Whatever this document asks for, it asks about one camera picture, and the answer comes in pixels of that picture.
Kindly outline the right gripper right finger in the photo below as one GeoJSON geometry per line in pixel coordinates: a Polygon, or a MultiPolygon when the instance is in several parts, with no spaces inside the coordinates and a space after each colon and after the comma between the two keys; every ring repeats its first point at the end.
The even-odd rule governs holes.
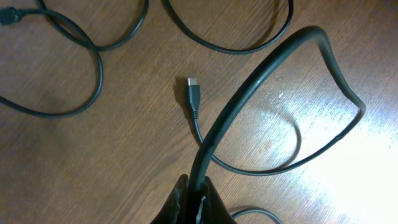
{"type": "Polygon", "coordinates": [[[205,177],[198,214],[200,224],[236,224],[209,177],[205,177]]]}

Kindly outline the black USB cable thick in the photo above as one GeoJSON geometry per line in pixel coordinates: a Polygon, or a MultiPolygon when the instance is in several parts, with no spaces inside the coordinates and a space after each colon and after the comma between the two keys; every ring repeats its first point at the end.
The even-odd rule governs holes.
{"type": "Polygon", "coordinates": [[[347,84],[337,62],[330,45],[330,40],[326,32],[318,26],[307,26],[297,32],[294,32],[290,37],[285,39],[279,46],[277,46],[248,76],[245,82],[239,87],[236,93],[231,97],[226,106],[213,123],[211,129],[206,135],[203,143],[197,152],[188,182],[188,214],[185,220],[188,223],[195,223],[199,214],[201,193],[205,182],[205,174],[213,153],[218,144],[226,134],[228,128],[231,126],[238,113],[242,110],[244,105],[248,102],[250,97],[262,85],[262,83],[277,69],[277,67],[297,48],[309,40],[314,40],[323,57],[323,61],[332,75],[335,83],[340,91],[349,99],[358,109],[358,114],[354,117],[347,127],[336,135],[330,142],[323,146],[318,151],[310,156],[289,165],[285,168],[276,169],[274,171],[267,171],[263,176],[277,175],[290,170],[296,169],[307,162],[313,160],[319,155],[323,154],[339,140],[343,139],[361,120],[366,111],[366,105],[363,101],[352,91],[347,84]]]}

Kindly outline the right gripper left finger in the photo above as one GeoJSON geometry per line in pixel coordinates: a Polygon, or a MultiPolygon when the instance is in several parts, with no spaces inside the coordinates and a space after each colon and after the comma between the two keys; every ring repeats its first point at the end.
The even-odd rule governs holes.
{"type": "Polygon", "coordinates": [[[176,181],[160,212],[150,224],[182,224],[187,209],[187,192],[188,175],[182,174],[176,181]]]}

